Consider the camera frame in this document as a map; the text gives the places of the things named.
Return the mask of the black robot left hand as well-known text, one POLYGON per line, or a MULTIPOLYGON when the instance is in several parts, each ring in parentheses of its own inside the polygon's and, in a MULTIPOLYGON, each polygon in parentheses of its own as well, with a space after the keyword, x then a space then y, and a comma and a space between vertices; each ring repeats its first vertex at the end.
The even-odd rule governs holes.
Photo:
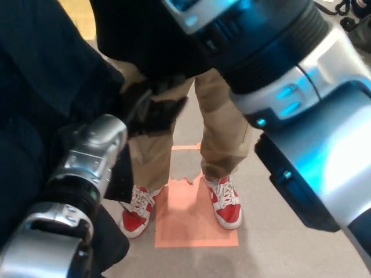
POLYGON ((174 100, 166 96, 170 89, 184 83, 182 75, 145 80, 130 85, 121 95, 119 118, 128 129, 128 137, 159 136, 170 132, 188 98, 174 100))

